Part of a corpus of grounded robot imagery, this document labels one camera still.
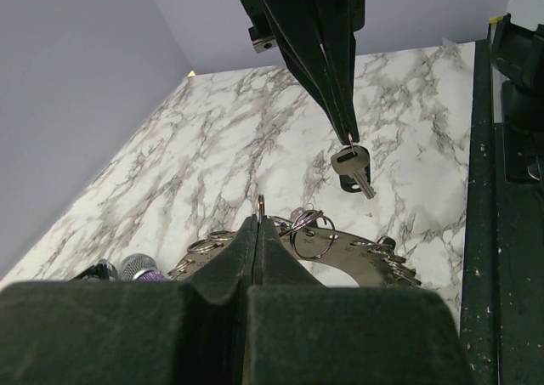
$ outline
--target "microphone head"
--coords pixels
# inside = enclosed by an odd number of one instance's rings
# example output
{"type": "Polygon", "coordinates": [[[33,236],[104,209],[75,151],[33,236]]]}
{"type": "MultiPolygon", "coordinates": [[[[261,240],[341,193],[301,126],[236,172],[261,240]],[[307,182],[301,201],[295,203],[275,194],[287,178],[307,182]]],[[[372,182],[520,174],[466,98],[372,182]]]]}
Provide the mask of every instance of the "microphone head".
{"type": "Polygon", "coordinates": [[[137,280],[147,272],[158,272],[155,260],[143,253],[134,253],[121,261],[119,276],[122,281],[137,280]]]}

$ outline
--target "wall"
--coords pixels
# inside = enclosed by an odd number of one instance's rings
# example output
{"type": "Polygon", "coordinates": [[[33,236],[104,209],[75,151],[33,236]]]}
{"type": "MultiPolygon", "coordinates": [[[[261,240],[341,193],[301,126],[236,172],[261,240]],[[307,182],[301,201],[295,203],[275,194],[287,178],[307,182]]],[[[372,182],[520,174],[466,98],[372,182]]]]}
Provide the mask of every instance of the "wall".
{"type": "MultiPolygon", "coordinates": [[[[239,0],[156,0],[197,73],[284,65],[277,49],[255,54],[251,26],[239,0]]],[[[484,38],[488,19],[506,13],[507,0],[366,0],[357,54],[484,38]]]]}
{"type": "Polygon", "coordinates": [[[0,0],[0,277],[190,70],[153,0],[0,0]]]}

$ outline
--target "key head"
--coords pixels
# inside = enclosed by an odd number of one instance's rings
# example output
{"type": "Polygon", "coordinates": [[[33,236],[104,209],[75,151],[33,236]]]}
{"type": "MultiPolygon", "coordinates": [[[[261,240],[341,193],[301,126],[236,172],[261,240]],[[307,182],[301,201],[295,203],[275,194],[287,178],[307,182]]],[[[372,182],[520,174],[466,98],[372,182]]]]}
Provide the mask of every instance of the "key head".
{"type": "Polygon", "coordinates": [[[354,145],[353,150],[348,148],[331,157],[332,168],[338,175],[352,177],[355,172],[363,172],[371,163],[368,151],[360,145],[354,145]]]}

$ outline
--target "silver key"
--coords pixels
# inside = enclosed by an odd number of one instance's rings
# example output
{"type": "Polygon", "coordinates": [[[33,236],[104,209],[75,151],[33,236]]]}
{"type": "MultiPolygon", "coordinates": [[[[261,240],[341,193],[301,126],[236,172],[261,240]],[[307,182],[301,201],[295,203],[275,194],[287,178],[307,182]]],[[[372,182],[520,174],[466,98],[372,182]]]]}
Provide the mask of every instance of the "silver key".
{"type": "Polygon", "coordinates": [[[351,149],[340,151],[331,157],[334,171],[338,175],[348,175],[353,178],[369,200],[376,196],[376,191],[366,179],[366,168],[370,163],[371,158],[368,152],[360,145],[354,145],[351,149]]]}

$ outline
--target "marble table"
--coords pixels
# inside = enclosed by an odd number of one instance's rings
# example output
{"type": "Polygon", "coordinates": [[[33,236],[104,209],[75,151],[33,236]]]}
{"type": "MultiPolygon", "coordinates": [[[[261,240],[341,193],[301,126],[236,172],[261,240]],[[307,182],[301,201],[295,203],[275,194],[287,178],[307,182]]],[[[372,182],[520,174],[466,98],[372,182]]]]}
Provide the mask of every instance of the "marble table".
{"type": "MultiPolygon", "coordinates": [[[[311,205],[340,230],[393,237],[458,319],[473,60],[473,43],[357,57],[354,105],[371,152],[371,201],[340,189],[329,160],[341,145],[287,70],[187,78],[0,287],[70,278],[134,252],[170,270],[208,231],[238,228],[265,194],[268,214],[288,218],[311,205]]],[[[330,272],[314,272],[334,284],[330,272]]]]}

